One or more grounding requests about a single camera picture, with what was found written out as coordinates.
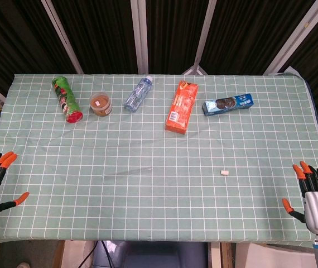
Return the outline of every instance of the blue cookie package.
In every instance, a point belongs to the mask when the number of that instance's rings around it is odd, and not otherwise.
[[[206,116],[212,116],[235,109],[247,109],[252,105],[253,99],[248,93],[225,99],[206,100],[203,104],[203,110]]]

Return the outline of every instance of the table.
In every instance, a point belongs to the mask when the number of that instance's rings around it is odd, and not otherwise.
[[[281,205],[303,211],[292,164],[318,166],[318,123],[293,75],[154,75],[136,113],[123,103],[141,75],[66,75],[84,118],[69,124],[53,74],[18,74],[0,120],[0,152],[19,155],[1,201],[0,241],[25,239],[303,243],[312,234]],[[186,135],[165,131],[177,84],[199,85]],[[113,110],[97,117],[93,92]],[[251,93],[250,109],[205,117],[206,99]],[[229,176],[221,176],[229,170]]]

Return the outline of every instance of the peanut butter jar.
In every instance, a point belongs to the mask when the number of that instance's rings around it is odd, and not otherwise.
[[[107,116],[112,111],[110,99],[104,92],[94,93],[90,97],[90,106],[97,116]]]

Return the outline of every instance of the plastic bottle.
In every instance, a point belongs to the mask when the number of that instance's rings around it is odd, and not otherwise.
[[[132,113],[135,112],[139,105],[141,105],[149,90],[152,88],[152,82],[153,77],[151,76],[142,78],[124,103],[125,109],[130,110]]]

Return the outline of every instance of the small white object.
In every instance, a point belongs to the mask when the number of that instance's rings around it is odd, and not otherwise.
[[[153,77],[151,77],[150,75],[146,76],[146,78],[147,78],[150,82],[153,82]]]

